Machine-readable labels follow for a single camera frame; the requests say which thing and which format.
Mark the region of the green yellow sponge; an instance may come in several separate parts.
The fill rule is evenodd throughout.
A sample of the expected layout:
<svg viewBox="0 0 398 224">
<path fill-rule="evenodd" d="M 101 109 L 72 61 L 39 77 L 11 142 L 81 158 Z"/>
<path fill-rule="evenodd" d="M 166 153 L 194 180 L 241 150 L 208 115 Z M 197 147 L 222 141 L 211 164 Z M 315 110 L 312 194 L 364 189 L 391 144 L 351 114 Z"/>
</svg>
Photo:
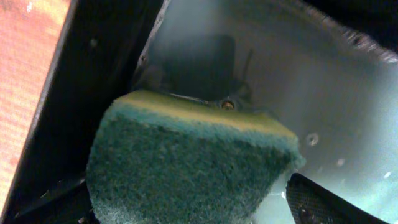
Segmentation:
<svg viewBox="0 0 398 224">
<path fill-rule="evenodd" d="M 101 223 L 249 223 L 304 162 L 298 137 L 265 114 L 140 90 L 104 113 L 86 183 Z"/>
</svg>

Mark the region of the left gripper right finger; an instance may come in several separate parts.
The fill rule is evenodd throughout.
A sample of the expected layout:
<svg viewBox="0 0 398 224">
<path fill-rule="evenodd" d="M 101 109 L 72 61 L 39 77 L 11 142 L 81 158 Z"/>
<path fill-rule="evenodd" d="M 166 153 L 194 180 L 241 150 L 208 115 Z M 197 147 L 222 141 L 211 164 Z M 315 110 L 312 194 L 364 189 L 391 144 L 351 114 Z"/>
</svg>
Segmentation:
<svg viewBox="0 0 398 224">
<path fill-rule="evenodd" d="M 286 199 L 296 224 L 385 224 L 298 173 L 287 182 Z"/>
</svg>

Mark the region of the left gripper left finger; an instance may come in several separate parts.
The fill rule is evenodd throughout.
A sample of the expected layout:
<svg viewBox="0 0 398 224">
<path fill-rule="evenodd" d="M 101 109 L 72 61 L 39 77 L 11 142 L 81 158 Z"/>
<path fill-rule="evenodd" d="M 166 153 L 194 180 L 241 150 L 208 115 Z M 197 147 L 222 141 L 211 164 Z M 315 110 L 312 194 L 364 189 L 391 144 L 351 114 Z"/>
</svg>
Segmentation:
<svg viewBox="0 0 398 224">
<path fill-rule="evenodd" d="M 14 215 L 16 224 L 96 224 L 85 179 L 64 181 Z"/>
</svg>

